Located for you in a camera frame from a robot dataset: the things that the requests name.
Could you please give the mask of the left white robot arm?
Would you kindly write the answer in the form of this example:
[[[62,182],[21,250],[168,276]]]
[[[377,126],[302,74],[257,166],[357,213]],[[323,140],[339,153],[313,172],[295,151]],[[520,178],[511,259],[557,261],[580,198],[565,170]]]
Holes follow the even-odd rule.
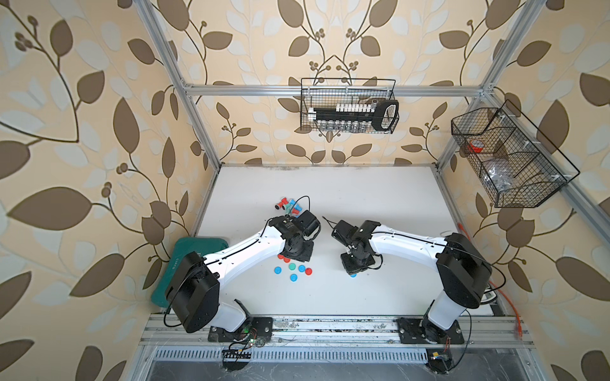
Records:
[[[237,336],[251,330],[251,314],[243,303],[220,301],[222,289],[244,271],[270,257],[308,262],[321,225],[311,211],[298,217],[270,218],[262,231],[224,249],[202,256],[189,252],[178,264],[165,290],[167,312],[173,311],[186,333],[210,325]]]

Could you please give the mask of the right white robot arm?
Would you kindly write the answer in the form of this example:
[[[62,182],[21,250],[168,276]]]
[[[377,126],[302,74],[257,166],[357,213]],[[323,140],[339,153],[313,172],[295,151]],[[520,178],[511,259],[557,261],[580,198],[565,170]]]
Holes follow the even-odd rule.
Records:
[[[366,220],[361,226],[341,220],[332,238],[346,248],[341,255],[349,275],[378,270],[385,255],[400,257],[437,271],[443,291],[424,315],[422,326],[446,332],[469,309],[477,309],[489,285],[493,267],[463,234],[423,237]]]

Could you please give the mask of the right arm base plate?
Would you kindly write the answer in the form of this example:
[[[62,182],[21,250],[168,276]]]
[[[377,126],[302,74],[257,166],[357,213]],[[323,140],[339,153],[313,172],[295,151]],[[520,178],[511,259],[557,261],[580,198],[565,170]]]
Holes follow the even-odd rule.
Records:
[[[429,321],[427,317],[399,317],[396,320],[401,344],[464,344],[458,321],[448,330],[443,330]]]

